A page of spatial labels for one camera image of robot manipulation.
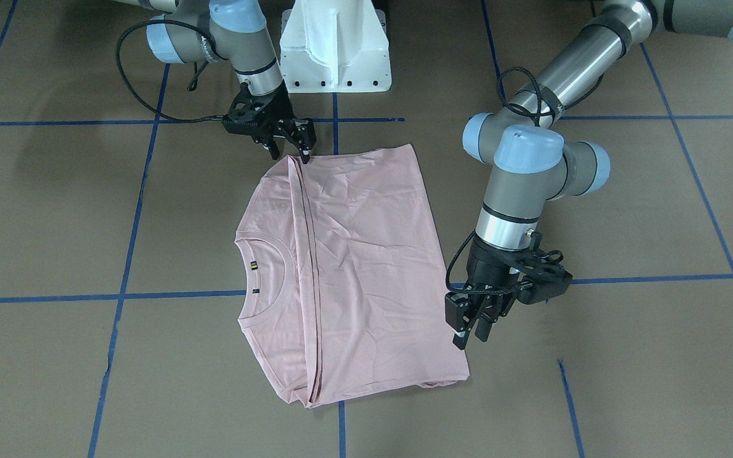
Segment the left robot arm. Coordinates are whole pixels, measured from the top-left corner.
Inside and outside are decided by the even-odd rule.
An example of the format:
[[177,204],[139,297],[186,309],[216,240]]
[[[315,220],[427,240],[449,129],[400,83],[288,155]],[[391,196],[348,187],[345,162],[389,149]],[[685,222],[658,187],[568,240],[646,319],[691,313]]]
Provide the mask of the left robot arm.
[[605,185],[608,154],[593,142],[567,142],[552,130],[602,76],[655,29],[733,40],[733,1],[605,1],[596,17],[538,75],[510,67],[498,78],[498,113],[472,116],[463,148],[491,166],[468,250],[466,284],[445,294],[453,344],[485,342],[515,302],[564,294],[573,276],[559,250],[544,251],[538,221],[547,201],[581,197]]

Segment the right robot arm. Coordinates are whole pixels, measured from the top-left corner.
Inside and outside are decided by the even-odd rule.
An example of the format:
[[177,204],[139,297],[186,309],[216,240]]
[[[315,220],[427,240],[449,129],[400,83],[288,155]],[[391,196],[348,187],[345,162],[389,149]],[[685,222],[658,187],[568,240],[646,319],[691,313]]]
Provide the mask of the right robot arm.
[[122,32],[115,49],[120,77],[137,101],[122,63],[124,41],[143,31],[157,60],[194,64],[194,90],[209,64],[227,62],[239,82],[239,93],[225,114],[195,117],[195,123],[219,122],[229,134],[244,135],[262,145],[274,160],[281,156],[277,139],[297,149],[302,163],[316,144],[314,122],[294,114],[287,84],[279,67],[267,18],[256,1],[177,1],[157,17]]

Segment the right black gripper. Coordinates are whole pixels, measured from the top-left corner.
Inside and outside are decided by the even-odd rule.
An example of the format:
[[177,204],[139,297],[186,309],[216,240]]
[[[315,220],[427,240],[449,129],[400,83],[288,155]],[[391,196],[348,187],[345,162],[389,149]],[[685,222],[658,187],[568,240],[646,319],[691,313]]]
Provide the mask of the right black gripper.
[[285,86],[279,86],[267,95],[255,96],[261,97],[264,102],[258,117],[264,131],[254,134],[254,142],[267,149],[273,160],[278,160],[282,156],[282,151],[277,145],[276,138],[281,136],[297,148],[302,164],[308,164],[317,141],[313,120],[295,118],[293,105]]

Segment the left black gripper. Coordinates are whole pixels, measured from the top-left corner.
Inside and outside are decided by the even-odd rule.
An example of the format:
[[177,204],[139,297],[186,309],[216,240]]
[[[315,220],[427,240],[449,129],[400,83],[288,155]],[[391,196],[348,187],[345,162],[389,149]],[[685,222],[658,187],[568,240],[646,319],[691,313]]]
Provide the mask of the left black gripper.
[[492,325],[511,310],[517,291],[499,295],[479,292],[504,290],[515,285],[519,275],[511,273],[509,261],[522,253],[521,249],[492,246],[480,237],[470,238],[466,288],[472,293],[445,294],[445,320],[454,330],[452,343],[459,350],[465,350],[471,330],[475,330],[475,336],[481,342],[488,341]]

